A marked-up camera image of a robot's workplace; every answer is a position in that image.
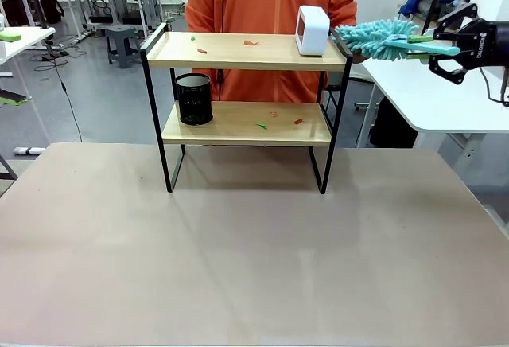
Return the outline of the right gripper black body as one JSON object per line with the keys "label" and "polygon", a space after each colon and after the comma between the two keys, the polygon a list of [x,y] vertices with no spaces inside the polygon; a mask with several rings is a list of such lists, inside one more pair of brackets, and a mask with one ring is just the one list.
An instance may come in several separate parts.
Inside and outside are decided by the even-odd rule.
{"label": "right gripper black body", "polygon": [[477,18],[459,29],[457,34],[458,64],[467,70],[496,66],[496,27],[491,22]]}

